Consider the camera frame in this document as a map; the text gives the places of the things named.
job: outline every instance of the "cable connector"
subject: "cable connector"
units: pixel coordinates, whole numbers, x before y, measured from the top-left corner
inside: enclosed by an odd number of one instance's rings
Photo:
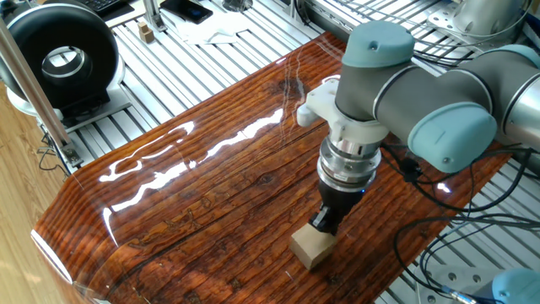
[[[399,170],[403,173],[405,182],[416,182],[423,174],[420,164],[410,158],[399,161]]]
[[[478,302],[472,299],[470,296],[462,294],[459,291],[455,291],[448,286],[442,286],[441,288],[445,293],[452,297],[452,299],[463,304],[477,304]]]

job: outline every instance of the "keyboard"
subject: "keyboard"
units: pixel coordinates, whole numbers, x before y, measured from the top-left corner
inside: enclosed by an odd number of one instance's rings
[[[100,17],[104,17],[125,3],[125,1],[122,0],[77,0],[77,2],[92,8],[92,10]]]

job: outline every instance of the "lacquered wooden board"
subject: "lacquered wooden board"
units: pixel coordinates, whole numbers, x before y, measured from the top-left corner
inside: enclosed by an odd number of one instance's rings
[[[295,109],[339,74],[344,47],[324,34],[78,170],[36,225],[38,243],[78,290],[111,303],[373,301],[402,272],[396,230],[440,214],[387,164],[328,260],[308,272],[288,249],[320,203],[328,132],[323,121],[297,126]],[[476,164],[477,189],[506,160]],[[465,205],[468,179],[452,178],[439,198]],[[403,256],[412,261],[444,225],[405,234]]]

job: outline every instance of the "metal pole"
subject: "metal pole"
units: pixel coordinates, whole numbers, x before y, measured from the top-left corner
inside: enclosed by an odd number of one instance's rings
[[[17,80],[19,87],[23,90],[26,99],[35,108],[43,124],[47,128],[52,139],[60,150],[67,156],[68,161],[73,164],[82,162],[78,157],[68,133],[58,119],[51,103],[47,99],[45,92],[37,82],[30,66],[24,59],[14,38],[9,33],[8,27],[0,19],[0,56],[8,66],[9,71]]]
[[[143,0],[144,9],[146,13],[144,18],[158,31],[167,30],[167,26],[161,19],[161,13],[159,12],[158,0]]]

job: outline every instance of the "wood grain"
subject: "wood grain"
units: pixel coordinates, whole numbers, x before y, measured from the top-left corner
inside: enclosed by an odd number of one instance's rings
[[[288,249],[320,202],[328,133],[323,122],[297,126],[294,111],[339,74],[344,47],[324,34],[77,171],[35,227],[69,279],[111,303],[373,301],[402,271],[396,230],[440,214],[387,164],[327,261],[308,272]],[[478,189],[505,160],[475,165]],[[440,198],[465,205],[468,178]],[[406,234],[406,260],[444,225]]]
[[[61,304],[62,299],[30,231],[62,186],[60,171],[40,171],[36,149],[43,133],[34,117],[9,103],[0,84],[0,295],[1,303]],[[47,156],[44,166],[59,163]]]

